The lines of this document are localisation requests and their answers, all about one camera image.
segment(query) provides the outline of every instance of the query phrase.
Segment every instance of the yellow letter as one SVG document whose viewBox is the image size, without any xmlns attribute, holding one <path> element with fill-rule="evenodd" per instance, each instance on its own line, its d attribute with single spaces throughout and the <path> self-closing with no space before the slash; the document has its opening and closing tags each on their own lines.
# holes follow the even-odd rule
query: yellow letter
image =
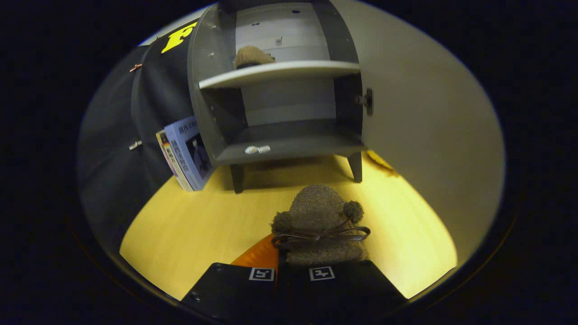
<svg viewBox="0 0 578 325">
<path fill-rule="evenodd" d="M 166 43 L 166 47 L 161 51 L 161 54 L 183 43 L 183 38 L 189 36 L 189 34 L 192 32 L 192 28 L 195 27 L 196 25 L 197 22 L 195 21 L 189 26 L 186 26 L 185 28 L 170 34 L 169 41 Z"/>
</svg>

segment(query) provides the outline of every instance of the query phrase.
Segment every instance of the white shelf board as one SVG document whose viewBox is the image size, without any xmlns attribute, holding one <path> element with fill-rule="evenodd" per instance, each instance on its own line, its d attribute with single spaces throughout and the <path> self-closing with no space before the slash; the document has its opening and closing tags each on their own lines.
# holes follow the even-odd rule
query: white shelf board
<svg viewBox="0 0 578 325">
<path fill-rule="evenodd" d="M 241 86 L 283 79 L 336 78 L 360 72 L 360 65 L 351 62 L 306 60 L 255 65 L 201 80 L 199 88 L 238 88 Z"/>
</svg>

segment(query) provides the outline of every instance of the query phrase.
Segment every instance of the bear ear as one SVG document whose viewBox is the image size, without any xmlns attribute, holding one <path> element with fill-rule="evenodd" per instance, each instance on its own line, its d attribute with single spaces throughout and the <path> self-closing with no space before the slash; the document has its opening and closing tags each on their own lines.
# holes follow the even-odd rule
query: bear ear
<svg viewBox="0 0 578 325">
<path fill-rule="evenodd" d="M 363 208 L 359 202 L 349 201 L 343 205 L 343 214 L 355 224 L 363 218 Z"/>
<path fill-rule="evenodd" d="M 289 212 L 277 212 L 275 218 L 273 218 L 273 223 L 271 224 L 271 230 L 275 233 L 286 232 L 291 230 L 291 215 Z"/>
</svg>

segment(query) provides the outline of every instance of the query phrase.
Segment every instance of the orange pad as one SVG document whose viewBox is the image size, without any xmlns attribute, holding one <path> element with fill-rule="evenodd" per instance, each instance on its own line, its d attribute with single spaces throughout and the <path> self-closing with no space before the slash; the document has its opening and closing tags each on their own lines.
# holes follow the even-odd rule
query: orange pad
<svg viewBox="0 0 578 325">
<path fill-rule="evenodd" d="M 279 250 L 271 244 L 273 234 L 260 240 L 258 243 L 241 254 L 231 265 L 242 267 L 274 268 L 277 273 L 279 265 Z"/>
</svg>

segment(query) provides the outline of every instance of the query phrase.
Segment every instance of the shelf leg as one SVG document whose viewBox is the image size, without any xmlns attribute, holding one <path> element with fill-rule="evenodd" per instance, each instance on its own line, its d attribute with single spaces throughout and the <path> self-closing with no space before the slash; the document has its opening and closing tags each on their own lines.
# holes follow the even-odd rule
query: shelf leg
<svg viewBox="0 0 578 325">
<path fill-rule="evenodd" d="M 361 183 L 361 152 L 350 155 L 347 160 L 349 161 L 349 166 L 351 167 L 351 171 L 353 173 L 353 181 L 356 183 Z"/>
<path fill-rule="evenodd" d="M 243 191 L 243 167 L 241 165 L 231 165 L 231 176 L 233 177 L 233 188 L 235 193 L 239 194 Z"/>
</svg>

